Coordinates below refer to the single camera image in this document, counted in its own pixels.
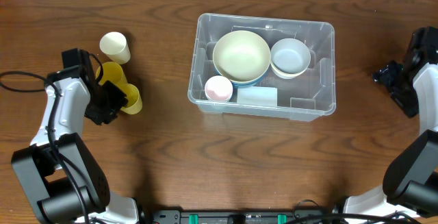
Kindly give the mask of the yellow plastic cup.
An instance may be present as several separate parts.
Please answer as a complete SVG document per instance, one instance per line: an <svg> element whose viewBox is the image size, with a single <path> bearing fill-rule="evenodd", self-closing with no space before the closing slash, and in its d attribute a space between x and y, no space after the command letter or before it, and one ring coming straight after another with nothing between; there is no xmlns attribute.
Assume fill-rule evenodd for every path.
<svg viewBox="0 0 438 224"><path fill-rule="evenodd" d="M137 114L142 110L143 103L140 91L133 84L121 84L119 88L126 94L128 103L121 110L127 114Z"/></svg>
<svg viewBox="0 0 438 224"><path fill-rule="evenodd" d="M99 80L99 84L102 86L106 81L110 81L115 85L126 84L127 79L123 72L121 65L115 62L105 62L102 67L98 67L96 70L96 77L103 74L102 78Z"/></svg>

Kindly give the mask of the cream plastic cup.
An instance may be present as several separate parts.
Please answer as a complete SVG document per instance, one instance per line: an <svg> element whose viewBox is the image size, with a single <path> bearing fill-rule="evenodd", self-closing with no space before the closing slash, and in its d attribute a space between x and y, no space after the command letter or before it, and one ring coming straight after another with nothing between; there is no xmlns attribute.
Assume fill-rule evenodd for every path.
<svg viewBox="0 0 438 224"><path fill-rule="evenodd" d="M117 64L126 64L131 59L127 39L120 32L106 33L99 42L100 50Z"/></svg>

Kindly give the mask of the grey small bowl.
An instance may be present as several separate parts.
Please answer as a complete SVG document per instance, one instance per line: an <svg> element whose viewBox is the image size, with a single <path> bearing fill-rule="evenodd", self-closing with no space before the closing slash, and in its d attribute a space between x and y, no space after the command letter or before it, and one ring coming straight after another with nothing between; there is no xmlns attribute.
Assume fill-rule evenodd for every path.
<svg viewBox="0 0 438 224"><path fill-rule="evenodd" d="M300 75L310 65L311 53L305 43L294 38L285 38L271 48L271 63L284 75Z"/></svg>

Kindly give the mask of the pink plastic cup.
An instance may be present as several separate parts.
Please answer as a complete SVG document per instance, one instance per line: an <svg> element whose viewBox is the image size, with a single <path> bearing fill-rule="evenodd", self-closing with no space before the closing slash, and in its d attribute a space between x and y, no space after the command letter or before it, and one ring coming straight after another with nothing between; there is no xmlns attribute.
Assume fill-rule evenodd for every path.
<svg viewBox="0 0 438 224"><path fill-rule="evenodd" d="M205 84L205 95L211 101L229 101L232 94L232 83L221 75L210 77Z"/></svg>

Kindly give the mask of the dark blue large bowl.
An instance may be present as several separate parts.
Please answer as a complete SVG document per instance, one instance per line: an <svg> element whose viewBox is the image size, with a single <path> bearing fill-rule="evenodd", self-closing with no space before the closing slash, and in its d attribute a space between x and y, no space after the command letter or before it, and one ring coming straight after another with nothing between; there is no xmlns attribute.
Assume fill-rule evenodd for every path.
<svg viewBox="0 0 438 224"><path fill-rule="evenodd" d="M234 87L234 88L248 88L248 87L254 86L258 82L259 82L259 80L256 80L256 81L253 81L253 82L239 83L239 82L232 82L230 79L227 79L225 77L221 77L218 80L217 85L220 88L230 88L231 86Z"/></svg>

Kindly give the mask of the beige large bowl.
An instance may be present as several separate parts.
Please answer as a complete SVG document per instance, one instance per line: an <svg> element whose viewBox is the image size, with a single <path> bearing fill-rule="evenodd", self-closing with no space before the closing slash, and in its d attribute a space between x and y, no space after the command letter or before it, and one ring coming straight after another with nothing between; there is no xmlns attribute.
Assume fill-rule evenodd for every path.
<svg viewBox="0 0 438 224"><path fill-rule="evenodd" d="M215 45L212 60L216 71L236 85L251 85L270 67L267 42L258 34L238 30L224 35Z"/></svg>

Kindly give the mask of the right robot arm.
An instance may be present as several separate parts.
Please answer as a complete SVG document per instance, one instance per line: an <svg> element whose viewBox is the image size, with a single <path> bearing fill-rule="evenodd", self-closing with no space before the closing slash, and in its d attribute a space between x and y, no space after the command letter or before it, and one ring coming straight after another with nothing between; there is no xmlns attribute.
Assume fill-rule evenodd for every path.
<svg viewBox="0 0 438 224"><path fill-rule="evenodd" d="M409 118L419 116L419 137L385 172L382 185L348 197L336 208L348 223L355 214L415 219L437 215L437 28L413 32L404 62L373 74Z"/></svg>

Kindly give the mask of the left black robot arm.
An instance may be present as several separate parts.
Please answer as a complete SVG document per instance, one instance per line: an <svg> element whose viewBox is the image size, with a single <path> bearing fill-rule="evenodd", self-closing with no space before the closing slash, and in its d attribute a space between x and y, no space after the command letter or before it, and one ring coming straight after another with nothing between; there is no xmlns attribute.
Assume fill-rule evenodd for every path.
<svg viewBox="0 0 438 224"><path fill-rule="evenodd" d="M62 52L64 68L43 79L47 105L30 146L11 164L40 223L143 223L136 200L110 191L107 178L82 140L83 121L111 123L127 105L115 84L101 83L93 54Z"/></svg>

